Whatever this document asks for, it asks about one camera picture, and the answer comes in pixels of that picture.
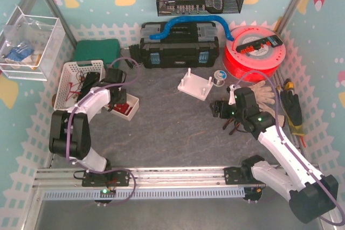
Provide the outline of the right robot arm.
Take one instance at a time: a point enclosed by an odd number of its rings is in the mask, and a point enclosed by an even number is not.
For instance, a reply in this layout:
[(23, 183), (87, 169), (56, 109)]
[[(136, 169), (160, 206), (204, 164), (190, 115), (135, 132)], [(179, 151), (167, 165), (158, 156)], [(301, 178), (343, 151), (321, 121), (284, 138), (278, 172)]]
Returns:
[(259, 110), (254, 92), (248, 88), (229, 89), (229, 101), (210, 104), (214, 117), (237, 122), (258, 140), (285, 170), (279, 172), (259, 155), (242, 161), (240, 167), (224, 169), (227, 184), (264, 183), (280, 194), (297, 219), (307, 224), (340, 208), (336, 198), (339, 183), (313, 166), (286, 137), (268, 112)]

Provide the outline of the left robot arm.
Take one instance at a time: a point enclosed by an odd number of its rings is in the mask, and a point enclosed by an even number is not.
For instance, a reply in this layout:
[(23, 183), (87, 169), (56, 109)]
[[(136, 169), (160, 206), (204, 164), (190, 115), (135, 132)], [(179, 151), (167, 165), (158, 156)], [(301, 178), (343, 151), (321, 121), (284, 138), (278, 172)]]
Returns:
[(80, 164), (88, 172), (110, 171), (110, 161), (91, 147), (89, 122), (102, 107), (109, 106), (111, 110), (127, 101), (126, 90), (122, 88), (126, 77), (127, 74), (117, 68), (109, 68), (103, 79), (90, 72), (85, 77), (76, 104), (53, 112), (49, 151)]

